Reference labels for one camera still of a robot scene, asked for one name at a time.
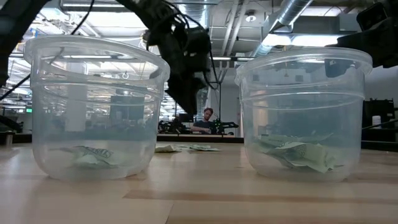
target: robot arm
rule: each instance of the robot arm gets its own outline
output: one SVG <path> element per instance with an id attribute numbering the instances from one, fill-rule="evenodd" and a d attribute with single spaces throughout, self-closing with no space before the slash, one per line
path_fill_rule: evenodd
<path id="1" fill-rule="evenodd" d="M 356 20 L 362 32 L 340 37 L 331 46 L 368 53 L 374 68 L 398 65 L 398 0 L 377 2 L 360 12 Z"/>
<path id="2" fill-rule="evenodd" d="M 0 86 L 8 79 L 8 57 L 36 15 L 50 0 L 8 0 L 0 10 Z M 189 114 L 197 113 L 196 95 L 206 87 L 195 72 L 207 80 L 210 38 L 202 26 L 189 28 L 188 19 L 166 0 L 117 0 L 136 13 L 148 28 L 147 47 L 157 45 L 170 65 L 167 93 Z"/>

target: dollar bill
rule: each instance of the dollar bill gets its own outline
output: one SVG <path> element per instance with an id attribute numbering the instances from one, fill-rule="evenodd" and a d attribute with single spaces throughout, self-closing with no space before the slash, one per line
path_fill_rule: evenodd
<path id="1" fill-rule="evenodd" d="M 178 145 L 179 149 L 188 149 L 193 151 L 221 151 L 220 149 L 212 148 L 211 146 L 204 146 L 198 144 Z"/>
<path id="2" fill-rule="evenodd" d="M 321 173 L 334 168 L 336 162 L 336 158 L 320 144 L 287 142 L 269 154 L 276 154 L 291 164 L 305 165 Z"/>
<path id="3" fill-rule="evenodd" d="M 287 142 L 317 143 L 329 138 L 332 135 L 333 133 L 321 136 L 295 137 L 280 134 L 262 134 L 257 138 L 265 145 L 281 147 Z"/>
<path id="4" fill-rule="evenodd" d="M 75 166 L 86 166 L 90 168 L 112 168 L 124 162 L 124 156 L 118 152 L 114 153 L 108 149 L 99 149 L 88 146 L 63 147 L 61 151 L 73 154 Z"/>
<path id="5" fill-rule="evenodd" d="M 328 150 L 327 147 L 319 143 L 313 144 L 299 142 L 297 140 L 317 142 L 331 135 L 332 134 L 314 138 L 262 135 L 258 137 L 258 141 L 252 144 L 252 147 L 254 150 L 277 159 L 283 166 L 293 169 L 304 169 L 309 167 L 312 170 L 325 173 L 337 167 L 336 153 Z"/>
<path id="6" fill-rule="evenodd" d="M 181 152 L 181 149 L 175 146 L 156 147 L 155 152 Z"/>

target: cord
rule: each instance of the cord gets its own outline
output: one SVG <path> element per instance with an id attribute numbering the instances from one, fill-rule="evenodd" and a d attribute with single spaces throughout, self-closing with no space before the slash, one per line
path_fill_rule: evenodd
<path id="1" fill-rule="evenodd" d="M 174 17 L 176 17 L 176 16 L 178 16 L 178 15 L 184 16 L 184 14 L 182 14 L 181 12 L 177 12 L 177 13 L 171 14 L 171 15 L 169 15 L 169 16 L 163 18 L 161 21 L 157 22 L 157 23 L 153 26 L 153 28 L 152 28 L 152 30 L 151 30 L 151 33 L 154 33 L 154 31 L 156 31 L 157 28 L 160 27 L 160 26 L 161 26 L 164 22 L 166 22 L 167 20 L 169 20 L 169 19 L 171 19 L 171 18 L 174 18 Z M 149 51 L 149 44 L 146 44 L 146 50 Z"/>
<path id="2" fill-rule="evenodd" d="M 70 33 L 70 35 L 75 35 L 75 33 L 80 29 L 80 27 L 83 25 L 83 23 L 86 22 L 88 15 L 90 15 L 91 10 L 93 9 L 95 0 L 91 0 L 91 4 L 88 8 L 88 11 L 86 15 L 83 17 L 83 19 L 80 21 L 80 23 L 76 26 L 76 28 Z"/>
<path id="3" fill-rule="evenodd" d="M 183 15 L 183 16 L 186 16 L 186 17 L 187 17 L 188 19 L 190 19 L 192 22 L 196 23 L 200 28 L 205 29 L 205 28 L 203 28 L 203 26 L 202 26 L 198 21 L 192 19 L 192 17 L 190 17 L 189 15 Z M 215 65 L 214 65 L 213 53 L 211 52 L 211 43 L 210 43 L 209 48 L 210 48 L 209 50 L 210 50 L 211 66 L 213 67 L 213 73 L 214 73 L 214 76 L 215 76 L 215 79 L 216 79 L 216 82 L 217 82 L 217 87 L 214 87 L 214 86 L 209 82 L 209 80 L 208 80 L 206 74 L 204 74 L 204 78 L 205 78 L 206 84 L 207 84 L 208 86 L 210 86 L 210 88 L 211 88 L 212 90 L 217 90 L 218 87 L 219 87 L 219 85 L 220 85 L 220 81 L 218 80 L 217 73 L 216 73 L 216 68 L 215 68 Z"/>
<path id="4" fill-rule="evenodd" d="M 91 4 L 90 7 L 88 8 L 88 11 L 86 13 L 86 15 L 83 17 L 83 19 L 80 21 L 80 23 L 77 25 L 77 27 L 72 31 L 72 33 L 70 33 L 70 35 L 74 35 L 79 29 L 80 27 L 83 25 L 83 23 L 87 20 L 88 15 L 90 15 L 91 10 L 93 9 L 94 6 L 94 2 L 95 0 L 91 0 Z M 57 56 L 55 56 L 51 61 L 50 64 L 54 62 L 54 60 L 60 55 L 62 54 L 64 48 L 61 49 L 60 53 L 58 53 Z M 8 90 L 5 94 L 3 94 L 3 96 L 0 96 L 0 101 L 5 99 L 5 97 L 7 97 L 8 95 L 10 95 L 16 88 L 20 87 L 24 82 L 26 82 L 26 80 L 28 80 L 30 78 L 30 74 L 28 74 L 24 79 L 22 79 L 21 81 L 19 81 L 19 83 L 17 83 L 16 85 L 14 85 L 10 90 Z"/>
<path id="5" fill-rule="evenodd" d="M 170 3 L 170 2 L 168 2 L 166 0 L 162 0 L 162 2 L 164 2 L 166 5 L 168 5 L 170 7 L 173 7 L 178 12 L 178 14 L 182 15 L 182 17 L 183 17 L 183 19 L 185 21 L 185 24 L 187 25 L 187 28 L 189 28 L 189 23 L 188 23 L 187 18 L 183 16 L 181 10 L 177 6 L 175 6 L 174 4 L 172 4 L 172 3 Z"/>
<path id="6" fill-rule="evenodd" d="M 338 6 L 332 6 L 330 9 L 328 9 L 328 10 L 324 13 L 323 16 L 325 16 L 326 14 L 328 14 L 328 12 L 329 12 L 330 10 L 332 10 L 334 7 L 338 8 L 338 9 L 340 10 L 340 12 L 343 12 L 343 10 L 342 10 L 340 7 L 338 7 Z"/>
<path id="7" fill-rule="evenodd" d="M 218 96 L 217 96 L 217 91 L 214 90 L 214 95 L 216 96 L 216 102 L 217 102 L 217 108 L 218 111 L 220 111 L 220 102 L 218 101 Z"/>
<path id="8" fill-rule="evenodd" d="M 398 119 L 393 119 L 393 120 L 386 121 L 386 122 L 383 122 L 383 123 L 380 123 L 380 124 L 375 124 L 375 125 L 372 125 L 372 126 L 368 126 L 368 127 L 362 128 L 362 130 L 367 130 L 367 129 L 371 129 L 371 128 L 374 128 L 374 127 L 382 126 L 383 124 L 389 124 L 389 123 L 395 123 L 395 122 L 398 122 Z"/>

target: clear plastic container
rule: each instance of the clear plastic container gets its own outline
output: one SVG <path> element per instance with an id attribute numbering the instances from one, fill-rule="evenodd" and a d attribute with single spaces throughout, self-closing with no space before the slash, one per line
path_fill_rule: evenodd
<path id="1" fill-rule="evenodd" d="M 26 43 L 32 64 L 33 153 L 56 179 L 115 179 L 155 151 L 170 68 L 145 50 L 72 35 Z"/>
<path id="2" fill-rule="evenodd" d="M 371 70 L 368 54 L 333 47 L 270 54 L 239 67 L 253 168 L 286 180 L 347 177 L 359 161 L 364 75 Z"/>

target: man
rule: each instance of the man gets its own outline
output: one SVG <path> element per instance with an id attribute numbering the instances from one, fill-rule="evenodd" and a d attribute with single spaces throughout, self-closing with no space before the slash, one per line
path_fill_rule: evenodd
<path id="1" fill-rule="evenodd" d="M 209 121 L 209 119 L 212 115 L 213 109 L 206 108 L 204 110 L 203 119 L 201 121 L 195 122 L 191 127 L 191 131 L 199 131 L 201 134 L 211 134 L 211 121 Z"/>

